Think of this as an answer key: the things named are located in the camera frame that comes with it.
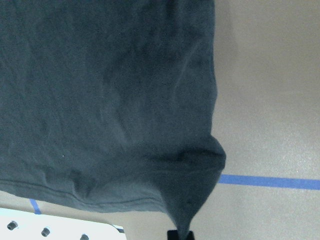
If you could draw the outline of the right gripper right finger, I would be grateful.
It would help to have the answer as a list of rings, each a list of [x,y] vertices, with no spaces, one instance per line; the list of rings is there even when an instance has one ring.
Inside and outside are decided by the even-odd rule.
[[[195,240],[195,236],[194,236],[193,231],[190,230],[190,231],[188,232],[187,240]]]

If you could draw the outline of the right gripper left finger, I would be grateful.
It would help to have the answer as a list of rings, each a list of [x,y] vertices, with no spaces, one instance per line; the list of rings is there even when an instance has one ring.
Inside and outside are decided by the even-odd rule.
[[[179,234],[177,230],[167,231],[167,240],[179,240]]]

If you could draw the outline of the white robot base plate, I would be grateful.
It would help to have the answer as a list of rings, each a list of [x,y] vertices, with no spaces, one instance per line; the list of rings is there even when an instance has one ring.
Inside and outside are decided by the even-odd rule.
[[[2,240],[125,240],[121,226],[1,208]]]

